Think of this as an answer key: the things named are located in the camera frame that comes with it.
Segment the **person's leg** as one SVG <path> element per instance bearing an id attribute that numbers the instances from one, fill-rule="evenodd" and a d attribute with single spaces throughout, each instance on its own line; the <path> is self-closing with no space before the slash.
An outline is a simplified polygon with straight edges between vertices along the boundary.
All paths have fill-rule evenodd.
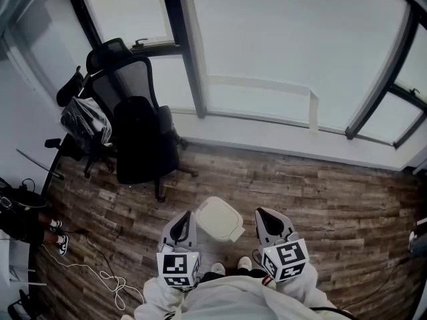
<path id="1" fill-rule="evenodd" d="M 261 269 L 246 269 L 246 268 L 238 268 L 236 272 L 234 273 L 235 276 L 248 276 L 254 279 L 263 279 L 268 274 Z"/>
<path id="2" fill-rule="evenodd" d="M 200 283 L 205 283 L 208 281 L 213 281 L 213 280 L 224 278 L 224 277 L 226 277 L 225 274 L 220 274 L 220 273 L 215 273 L 215 272 L 209 271 L 209 272 L 204 274 L 204 276 L 200 280 Z"/>

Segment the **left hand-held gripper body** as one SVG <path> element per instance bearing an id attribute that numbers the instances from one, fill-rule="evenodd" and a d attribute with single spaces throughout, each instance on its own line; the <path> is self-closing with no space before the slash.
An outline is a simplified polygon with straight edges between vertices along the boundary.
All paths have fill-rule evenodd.
<path id="1" fill-rule="evenodd" d="M 193 288 L 201 266 L 199 252 L 161 244 L 157 250 L 159 278 L 172 288 Z"/>

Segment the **thin rod with green tip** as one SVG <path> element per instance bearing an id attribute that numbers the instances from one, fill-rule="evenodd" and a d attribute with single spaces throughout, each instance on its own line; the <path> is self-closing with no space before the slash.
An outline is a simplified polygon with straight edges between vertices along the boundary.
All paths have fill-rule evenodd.
<path id="1" fill-rule="evenodd" d="M 25 154 L 24 152 L 22 152 L 19 149 L 16 149 L 16 152 L 18 152 L 20 155 L 24 156 L 24 158 L 30 160 L 30 162 L 34 163 L 36 166 L 42 168 L 43 170 L 45 170 L 46 172 L 50 173 L 53 177 L 59 179 L 59 180 L 64 180 L 64 176 L 62 176 L 61 174 L 58 174 L 56 172 L 54 172 L 53 170 L 51 170 L 50 168 L 44 166 L 42 163 L 36 161 L 35 159 L 33 159 L 32 157 L 28 156 L 27 154 Z"/>

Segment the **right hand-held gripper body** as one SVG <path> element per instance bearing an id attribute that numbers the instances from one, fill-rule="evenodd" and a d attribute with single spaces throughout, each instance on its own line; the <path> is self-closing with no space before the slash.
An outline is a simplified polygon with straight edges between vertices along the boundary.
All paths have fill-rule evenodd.
<path id="1" fill-rule="evenodd" d="M 302 274 L 309 261 L 306 243 L 297 232 L 291 233 L 285 240 L 260 244 L 258 251 L 259 265 L 278 283 Z"/>

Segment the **person's left leg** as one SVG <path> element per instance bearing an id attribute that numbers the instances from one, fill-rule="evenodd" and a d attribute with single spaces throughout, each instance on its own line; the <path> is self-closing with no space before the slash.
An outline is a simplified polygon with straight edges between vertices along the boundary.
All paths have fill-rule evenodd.
<path id="1" fill-rule="evenodd" d="M 215 273 L 215 272 L 209 271 L 209 272 L 204 274 L 204 276 L 200 280 L 200 283 L 205 283 L 208 281 L 213 281 L 213 280 L 224 278 L 224 277 L 226 277 L 225 274 L 220 274 L 220 273 Z"/>

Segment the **black metal stand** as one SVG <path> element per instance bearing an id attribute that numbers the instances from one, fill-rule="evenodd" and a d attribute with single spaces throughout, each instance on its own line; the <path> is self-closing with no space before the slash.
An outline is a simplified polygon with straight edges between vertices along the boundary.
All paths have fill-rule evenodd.
<path id="1" fill-rule="evenodd" d="M 22 289 L 19 290 L 19 299 L 7 307 L 7 313 L 11 320 L 33 320 L 28 295 Z"/>

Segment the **person's white jacket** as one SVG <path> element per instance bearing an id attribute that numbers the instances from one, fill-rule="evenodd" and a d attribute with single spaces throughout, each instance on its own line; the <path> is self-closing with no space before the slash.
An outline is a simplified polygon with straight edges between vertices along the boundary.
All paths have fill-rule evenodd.
<path id="1" fill-rule="evenodd" d="M 330 309 L 298 309 L 261 279 L 235 276 L 201 283 L 185 298 L 181 320 L 350 320 Z"/>

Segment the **person's right leg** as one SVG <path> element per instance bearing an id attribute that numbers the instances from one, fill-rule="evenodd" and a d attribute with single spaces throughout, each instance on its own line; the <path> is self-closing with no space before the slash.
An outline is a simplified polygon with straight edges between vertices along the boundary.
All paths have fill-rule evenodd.
<path id="1" fill-rule="evenodd" d="M 234 273 L 235 276 L 248 276 L 254 279 L 263 279 L 268 274 L 261 269 L 246 269 L 246 268 L 238 268 L 236 272 Z"/>

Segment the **plastic-wrapped black office chair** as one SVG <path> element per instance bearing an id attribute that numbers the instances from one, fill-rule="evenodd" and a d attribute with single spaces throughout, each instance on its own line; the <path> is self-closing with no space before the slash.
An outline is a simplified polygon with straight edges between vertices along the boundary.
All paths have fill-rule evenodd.
<path id="1" fill-rule="evenodd" d="M 46 148 L 54 148 L 64 157 L 76 161 L 87 158 L 83 171 L 90 178 L 91 166 L 102 161 L 107 170 L 114 172 L 115 166 L 110 160 L 116 156 L 107 144 L 112 135 L 112 126 L 101 107 L 91 97 L 84 97 L 84 86 L 89 75 L 83 76 L 77 66 L 70 80 L 58 90 L 56 101 L 62 107 L 59 123 L 66 130 L 64 139 L 54 138 L 45 141 Z"/>

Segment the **black and white sneakers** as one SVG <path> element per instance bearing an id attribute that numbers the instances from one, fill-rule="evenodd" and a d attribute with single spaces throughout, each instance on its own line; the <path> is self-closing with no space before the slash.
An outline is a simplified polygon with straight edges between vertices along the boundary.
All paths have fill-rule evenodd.
<path id="1" fill-rule="evenodd" d="M 42 212 L 47 206 L 40 194 L 21 185 L 13 188 L 0 178 L 0 230 L 12 239 L 30 245 L 53 243 L 59 254 L 65 255 L 69 245 L 69 236 L 60 228 L 63 222 Z"/>

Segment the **person's right forearm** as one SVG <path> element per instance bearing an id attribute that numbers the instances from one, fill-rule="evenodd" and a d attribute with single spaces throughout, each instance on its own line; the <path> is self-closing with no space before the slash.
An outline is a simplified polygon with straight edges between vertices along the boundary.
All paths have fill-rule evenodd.
<path id="1" fill-rule="evenodd" d="M 298 309 L 336 308 L 326 294 L 317 288 L 317 282 L 318 272 L 311 263 L 306 263 L 302 274 L 279 282 L 276 290 L 284 295 L 290 305 Z"/>

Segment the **person's left forearm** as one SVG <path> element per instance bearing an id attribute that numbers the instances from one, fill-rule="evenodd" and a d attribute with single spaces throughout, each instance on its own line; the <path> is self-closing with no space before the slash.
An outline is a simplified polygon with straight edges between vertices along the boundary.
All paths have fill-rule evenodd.
<path id="1" fill-rule="evenodd" d="M 185 293 L 168 286 L 162 278 L 151 278 L 144 284 L 144 304 L 134 311 L 135 320 L 181 320 Z"/>

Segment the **black window frame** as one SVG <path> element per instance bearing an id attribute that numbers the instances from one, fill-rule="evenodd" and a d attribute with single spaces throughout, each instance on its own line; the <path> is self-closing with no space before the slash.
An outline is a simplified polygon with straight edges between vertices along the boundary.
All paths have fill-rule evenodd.
<path id="1" fill-rule="evenodd" d="M 203 118 L 207 105 L 185 0 L 70 0 L 92 48 L 121 38 L 132 52 L 153 57 L 158 83 L 173 73 L 163 96 Z"/>
<path id="2" fill-rule="evenodd" d="M 427 13 L 407 4 L 378 77 L 344 134 L 398 149 L 425 121 Z"/>

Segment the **pale angled strip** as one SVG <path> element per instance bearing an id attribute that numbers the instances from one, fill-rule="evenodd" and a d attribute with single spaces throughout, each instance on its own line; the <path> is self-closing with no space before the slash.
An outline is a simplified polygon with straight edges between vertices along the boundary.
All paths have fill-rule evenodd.
<path id="1" fill-rule="evenodd" d="M 238 87 L 248 87 L 253 89 L 266 89 L 270 91 L 279 91 L 284 93 L 293 93 L 296 95 L 308 96 L 308 127 L 310 132 L 315 133 L 319 131 L 318 125 L 318 96 L 309 88 L 301 85 L 294 85 L 291 83 L 284 83 L 280 81 L 271 81 L 265 79 L 256 79 L 249 77 L 233 77 L 221 75 L 208 75 L 207 80 L 210 84 L 215 85 L 230 85 Z"/>

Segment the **white desk with black edge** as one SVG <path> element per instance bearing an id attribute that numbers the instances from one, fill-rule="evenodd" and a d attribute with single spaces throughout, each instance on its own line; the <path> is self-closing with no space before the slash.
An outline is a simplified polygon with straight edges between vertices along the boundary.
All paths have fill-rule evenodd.
<path id="1" fill-rule="evenodd" d="M 49 166 L 55 155 L 43 147 L 44 139 L 62 139 L 64 136 L 65 132 L 59 126 L 22 130 L 18 125 L 0 123 L 0 177 L 13 187 L 18 187 L 25 178 L 32 178 L 36 182 L 36 191 L 40 192 L 47 173 L 18 154 L 16 149 Z M 28 290 L 25 283 L 10 282 L 11 263 L 21 268 L 28 267 L 29 244 L 16 241 L 0 231 L 0 320 L 11 320 L 7 306 L 19 298 L 20 288 Z"/>

